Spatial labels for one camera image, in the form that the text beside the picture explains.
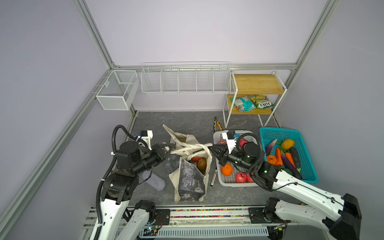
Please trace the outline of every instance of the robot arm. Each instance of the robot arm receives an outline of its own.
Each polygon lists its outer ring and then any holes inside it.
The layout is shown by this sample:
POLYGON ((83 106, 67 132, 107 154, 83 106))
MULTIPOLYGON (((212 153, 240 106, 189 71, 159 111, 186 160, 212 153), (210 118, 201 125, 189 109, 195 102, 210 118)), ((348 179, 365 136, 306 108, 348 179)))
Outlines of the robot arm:
POLYGON ((227 144, 209 147, 222 166, 227 162, 248 169, 252 180, 267 191, 281 191, 301 200, 309 206, 286 203, 270 198, 264 209, 265 218, 293 220, 329 231, 337 240, 358 240, 360 235, 361 212, 357 198, 350 194, 340 196, 305 183, 280 169, 261 160, 261 142, 254 134, 243 134, 234 144, 235 132, 223 134, 227 144), (245 136, 257 141, 239 147, 238 142, 245 136))
MULTIPOLYGON (((133 136, 128 136, 133 140, 139 140, 139 137, 134 139, 133 136)), ((144 141, 148 148, 139 145, 137 141, 127 141, 122 143, 118 150, 112 152, 117 159, 116 169, 106 179, 103 179, 103 188, 100 194, 101 213, 98 215, 102 216, 103 223, 95 224, 90 239, 115 239, 121 216, 128 206, 133 191, 139 184, 138 174, 159 165, 170 155, 174 144, 155 144, 151 147, 152 136, 152 131, 141 132, 141 142, 144 141)), ((155 220, 155 211, 156 207, 153 202, 141 200, 137 203, 128 224, 118 239, 136 239, 141 229, 148 222, 155 220)))

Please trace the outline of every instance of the gray sock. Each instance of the gray sock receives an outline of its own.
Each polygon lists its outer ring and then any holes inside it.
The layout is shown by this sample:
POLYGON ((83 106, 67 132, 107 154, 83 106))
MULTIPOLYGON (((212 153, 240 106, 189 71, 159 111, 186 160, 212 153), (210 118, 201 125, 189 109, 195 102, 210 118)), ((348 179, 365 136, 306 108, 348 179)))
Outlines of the gray sock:
MULTIPOLYGON (((141 175, 141 178, 147 179, 150 174, 150 170, 144 171, 143 174, 141 175)), ((166 182, 156 174, 152 173, 151 177, 145 181, 148 185, 156 189, 157 191, 161 191, 166 187, 166 182)))

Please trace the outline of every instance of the black mounting plate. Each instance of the black mounting plate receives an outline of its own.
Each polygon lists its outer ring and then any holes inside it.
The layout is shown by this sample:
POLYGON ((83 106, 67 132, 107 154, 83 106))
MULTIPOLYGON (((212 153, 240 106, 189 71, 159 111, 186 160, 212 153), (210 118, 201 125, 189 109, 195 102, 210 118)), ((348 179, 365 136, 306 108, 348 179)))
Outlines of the black mounting plate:
MULTIPOLYGON (((265 219, 265 214, 263 213, 263 207, 250 207, 248 208, 249 218, 251 223, 271 223, 265 219)), ((284 220, 275 219, 273 223, 284 223, 284 220)))
POLYGON ((153 223, 153 225, 160 226, 163 220, 163 226, 169 225, 170 209, 156 209, 155 222, 153 223))

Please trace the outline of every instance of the wooden shelf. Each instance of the wooden shelf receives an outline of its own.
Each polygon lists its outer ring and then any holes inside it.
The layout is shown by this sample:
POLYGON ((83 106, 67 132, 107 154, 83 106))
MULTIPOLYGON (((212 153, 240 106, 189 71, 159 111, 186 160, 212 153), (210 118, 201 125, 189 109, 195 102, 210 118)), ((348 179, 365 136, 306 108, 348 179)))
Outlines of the wooden shelf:
POLYGON ((238 95, 283 94, 284 92, 273 74, 235 74, 235 79, 238 95))
MULTIPOLYGON (((249 94, 238 94, 236 97, 244 97, 244 96, 248 96, 249 94)), ((232 104, 232 101, 231 101, 231 98, 234 97, 234 94, 227 94, 227 99, 228 99, 228 109, 231 108, 231 104, 232 104)), ((267 108, 267 109, 252 109, 248 112, 240 112, 239 110, 237 110, 237 108, 235 106, 233 106, 233 109, 232 109, 232 114, 260 114, 260 115, 269 115, 272 113, 272 110, 271 108, 267 108)))

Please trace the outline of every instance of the wire mesh basket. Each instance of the wire mesh basket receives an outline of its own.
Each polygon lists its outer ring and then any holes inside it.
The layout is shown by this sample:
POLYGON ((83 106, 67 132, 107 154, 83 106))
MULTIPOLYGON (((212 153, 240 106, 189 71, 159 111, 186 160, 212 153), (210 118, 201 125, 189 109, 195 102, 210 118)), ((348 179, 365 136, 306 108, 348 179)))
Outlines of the wire mesh basket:
MULTIPOLYGON (((228 132, 228 130, 214 133, 214 144, 219 143, 220 140, 224 140, 223 132, 228 132)), ((252 133, 251 131, 235 130, 235 133, 239 134, 239 136, 248 132, 252 133)), ((234 167, 232 163, 228 162, 228 164, 232 166, 232 173, 229 176, 224 176, 223 173, 221 172, 222 166, 219 164, 218 159, 216 158, 218 181, 220 182, 221 185, 226 187, 257 187, 257 184, 254 182, 244 182, 244 183, 236 182, 236 174, 238 174, 239 171, 234 167)), ((240 166, 238 166, 237 168, 242 172, 248 171, 247 169, 242 168, 240 166)))
POLYGON ((113 70, 96 97, 106 110, 129 110, 138 88, 136 71, 113 70))
MULTIPOLYGON (((288 138, 294 140, 294 147, 296 148, 300 158, 300 174, 303 178, 303 181, 309 184, 316 184, 319 182, 319 177, 317 176, 316 170, 312 163, 310 153, 308 152, 303 136, 299 131, 277 127, 262 127, 260 128, 260 137, 264 150, 265 147, 268 146, 268 144, 270 144, 276 138, 278 142, 282 142, 288 138)), ((279 146, 280 145, 275 144, 271 151, 272 155, 276 155, 276 148, 279 146)))
POLYGON ((141 88, 145 94, 229 93, 229 64, 150 67, 143 64, 141 88))

